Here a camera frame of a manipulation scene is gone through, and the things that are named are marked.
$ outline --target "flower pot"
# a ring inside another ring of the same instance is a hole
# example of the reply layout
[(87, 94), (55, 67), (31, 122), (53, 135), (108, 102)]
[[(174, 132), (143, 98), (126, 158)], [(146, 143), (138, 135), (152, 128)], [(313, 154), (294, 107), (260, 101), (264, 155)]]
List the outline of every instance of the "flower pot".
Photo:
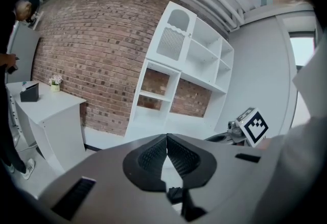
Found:
[(60, 91), (60, 85), (51, 85), (51, 92)]

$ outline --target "black box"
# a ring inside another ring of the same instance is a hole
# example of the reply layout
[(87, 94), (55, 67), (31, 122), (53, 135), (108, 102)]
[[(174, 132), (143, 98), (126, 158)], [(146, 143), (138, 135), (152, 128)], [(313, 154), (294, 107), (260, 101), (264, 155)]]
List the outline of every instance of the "black box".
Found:
[(37, 102), (38, 99), (39, 99), (39, 84), (38, 83), (26, 88), (25, 91), (22, 91), (20, 93), (20, 101), (22, 103)]

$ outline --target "sneaker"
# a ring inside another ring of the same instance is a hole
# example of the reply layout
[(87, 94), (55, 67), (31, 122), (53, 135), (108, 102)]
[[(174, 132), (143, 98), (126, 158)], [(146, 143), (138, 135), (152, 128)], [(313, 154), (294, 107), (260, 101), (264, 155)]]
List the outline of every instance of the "sneaker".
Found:
[(32, 174), (35, 167), (35, 161), (33, 159), (29, 159), (26, 163), (26, 172), (22, 173), (22, 176), (25, 180), (28, 180), (30, 178), (30, 175)]
[(15, 172), (15, 168), (14, 168), (14, 165), (10, 165), (10, 166), (7, 166), (8, 170), (10, 171), (10, 173), (14, 173)]

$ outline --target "white cabinet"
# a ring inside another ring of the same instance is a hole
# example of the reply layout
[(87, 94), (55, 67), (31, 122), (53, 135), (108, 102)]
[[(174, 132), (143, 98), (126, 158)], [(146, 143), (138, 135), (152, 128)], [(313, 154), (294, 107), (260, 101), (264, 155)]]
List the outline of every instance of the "white cabinet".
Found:
[[(144, 127), (152, 127), (153, 133), (174, 132), (190, 136), (193, 132), (195, 135), (204, 132), (202, 138), (209, 137), (205, 133), (214, 134), (228, 93), (233, 55), (233, 48), (218, 32), (196, 14), (170, 2), (142, 67), (127, 133), (142, 135)], [(147, 69), (169, 75), (164, 95), (142, 90)], [(203, 118), (170, 113), (180, 78), (212, 91)], [(140, 96), (157, 100), (159, 108), (138, 106)]]

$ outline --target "white table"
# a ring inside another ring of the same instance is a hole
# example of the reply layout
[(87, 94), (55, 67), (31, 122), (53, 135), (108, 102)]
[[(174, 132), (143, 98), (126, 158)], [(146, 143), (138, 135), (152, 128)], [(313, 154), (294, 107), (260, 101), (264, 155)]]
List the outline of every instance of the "white table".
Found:
[(22, 103), (22, 82), (9, 83), (14, 118), (19, 133), (28, 145), (38, 144), (44, 158), (57, 172), (63, 173), (86, 158), (81, 123), (80, 104), (86, 100), (65, 92), (51, 92), (41, 82), (27, 82), (27, 87), (39, 83), (39, 100)]

